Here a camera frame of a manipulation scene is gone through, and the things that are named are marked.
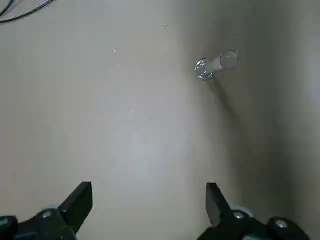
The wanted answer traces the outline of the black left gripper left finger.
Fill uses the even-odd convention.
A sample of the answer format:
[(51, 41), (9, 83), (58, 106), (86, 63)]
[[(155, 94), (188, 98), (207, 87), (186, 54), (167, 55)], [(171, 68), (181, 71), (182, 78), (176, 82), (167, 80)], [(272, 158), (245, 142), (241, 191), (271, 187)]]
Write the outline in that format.
[(2, 240), (76, 240), (93, 209), (92, 183), (81, 182), (58, 207), (43, 209), (19, 222), (14, 215), (0, 217)]

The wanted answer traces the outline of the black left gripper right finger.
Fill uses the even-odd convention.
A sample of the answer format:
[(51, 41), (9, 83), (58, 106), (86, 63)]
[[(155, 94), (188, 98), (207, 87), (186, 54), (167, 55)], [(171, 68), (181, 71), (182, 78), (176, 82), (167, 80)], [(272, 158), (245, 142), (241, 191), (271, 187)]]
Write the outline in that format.
[(272, 217), (267, 223), (244, 209), (233, 209), (216, 183), (206, 184), (205, 209), (210, 226), (199, 240), (309, 240), (295, 222)]

